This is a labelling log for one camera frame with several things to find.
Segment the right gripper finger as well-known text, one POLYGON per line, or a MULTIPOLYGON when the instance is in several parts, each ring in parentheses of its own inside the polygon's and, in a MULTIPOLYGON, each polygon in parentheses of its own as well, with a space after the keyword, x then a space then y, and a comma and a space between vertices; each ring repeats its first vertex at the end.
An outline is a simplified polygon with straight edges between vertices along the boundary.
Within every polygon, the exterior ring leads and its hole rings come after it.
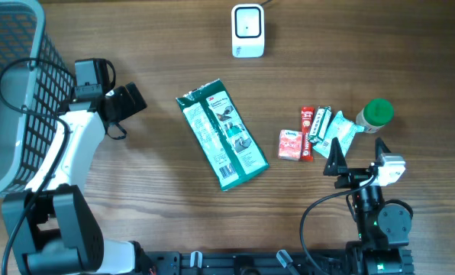
POLYGON ((385 155, 390 154, 391 150, 388 149, 386 146, 385 142, 383 141, 382 138, 378 137, 375 140, 375 155, 376 155, 376 160, 382 159, 385 155))
POLYGON ((331 141, 331 149, 327 163, 324 166, 324 176, 341 176, 348 173, 345 156, 341 150, 340 142, 337 137, 331 141))

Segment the teal wet wipes pack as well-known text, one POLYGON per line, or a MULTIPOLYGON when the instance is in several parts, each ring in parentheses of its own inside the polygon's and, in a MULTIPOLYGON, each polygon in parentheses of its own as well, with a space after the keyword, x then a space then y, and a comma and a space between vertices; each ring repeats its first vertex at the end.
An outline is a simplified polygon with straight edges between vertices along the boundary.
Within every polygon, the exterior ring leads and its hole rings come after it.
POLYGON ((346 156, 350 145, 357 133, 364 132, 364 127, 346 119, 342 111, 337 112, 329 124, 323 141, 316 143, 313 149, 323 157, 328 158, 331 151, 331 142, 337 138, 341 151, 346 156))

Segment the green white balm box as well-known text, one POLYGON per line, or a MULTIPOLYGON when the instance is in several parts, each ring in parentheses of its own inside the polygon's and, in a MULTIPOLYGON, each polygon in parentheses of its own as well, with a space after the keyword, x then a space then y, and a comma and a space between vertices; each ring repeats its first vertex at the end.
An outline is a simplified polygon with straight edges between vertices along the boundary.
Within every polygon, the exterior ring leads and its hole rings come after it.
POLYGON ((330 106, 318 108, 308 135, 308 140, 311 143, 315 144, 324 140, 329 121, 331 120, 331 115, 330 106))

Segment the red white tissue pack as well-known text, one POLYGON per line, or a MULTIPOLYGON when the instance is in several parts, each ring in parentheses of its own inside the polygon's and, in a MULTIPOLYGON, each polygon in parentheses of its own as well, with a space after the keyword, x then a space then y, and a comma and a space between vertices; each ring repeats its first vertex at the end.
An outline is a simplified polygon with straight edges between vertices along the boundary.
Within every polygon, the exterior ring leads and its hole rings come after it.
POLYGON ((278 157, 284 160, 299 161, 302 153, 302 132, 280 131, 278 157))

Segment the red coffee stick sachet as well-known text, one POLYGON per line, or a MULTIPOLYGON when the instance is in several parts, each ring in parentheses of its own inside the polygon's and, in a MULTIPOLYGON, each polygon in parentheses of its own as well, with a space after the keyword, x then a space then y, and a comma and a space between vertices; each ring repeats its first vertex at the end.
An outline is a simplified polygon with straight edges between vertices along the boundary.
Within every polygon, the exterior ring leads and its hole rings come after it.
POLYGON ((315 109, 311 106, 301 107, 301 131, 302 131, 302 152, 301 160, 312 162, 312 143, 309 141, 309 134, 313 122, 315 109))

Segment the green white gloves package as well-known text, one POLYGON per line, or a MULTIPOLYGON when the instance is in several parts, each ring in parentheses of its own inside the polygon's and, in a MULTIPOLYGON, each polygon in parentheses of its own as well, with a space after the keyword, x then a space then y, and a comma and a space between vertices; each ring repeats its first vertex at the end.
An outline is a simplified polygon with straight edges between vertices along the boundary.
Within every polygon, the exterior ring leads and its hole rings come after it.
POLYGON ((193 89, 176 102, 221 190, 239 186, 269 168, 263 151, 220 79, 193 89))

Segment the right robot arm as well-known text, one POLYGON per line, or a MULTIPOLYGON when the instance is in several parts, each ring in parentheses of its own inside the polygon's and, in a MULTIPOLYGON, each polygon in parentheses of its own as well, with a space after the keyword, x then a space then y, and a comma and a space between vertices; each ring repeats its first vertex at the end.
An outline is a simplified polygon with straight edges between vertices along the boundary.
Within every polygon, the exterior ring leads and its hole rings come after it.
POLYGON ((349 168, 337 138, 324 168, 335 176, 336 189, 345 191, 359 239, 346 244, 349 274, 406 274, 413 268, 403 248, 409 244, 413 210, 399 199, 385 200, 382 189, 405 172, 405 159, 392 153, 381 138, 375 141, 375 161, 367 168, 349 168))

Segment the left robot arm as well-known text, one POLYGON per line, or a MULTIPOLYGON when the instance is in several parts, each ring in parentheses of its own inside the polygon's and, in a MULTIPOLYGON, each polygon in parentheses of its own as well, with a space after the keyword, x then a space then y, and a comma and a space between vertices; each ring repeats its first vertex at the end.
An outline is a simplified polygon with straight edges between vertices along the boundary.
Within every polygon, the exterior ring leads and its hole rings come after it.
POLYGON ((56 114, 44 116, 59 127, 40 169, 2 203, 8 242, 1 272, 14 257, 22 274, 155 274, 138 242, 104 238, 82 194, 108 129, 147 103, 134 83, 115 85, 109 60, 77 60, 75 69, 70 94, 56 114))

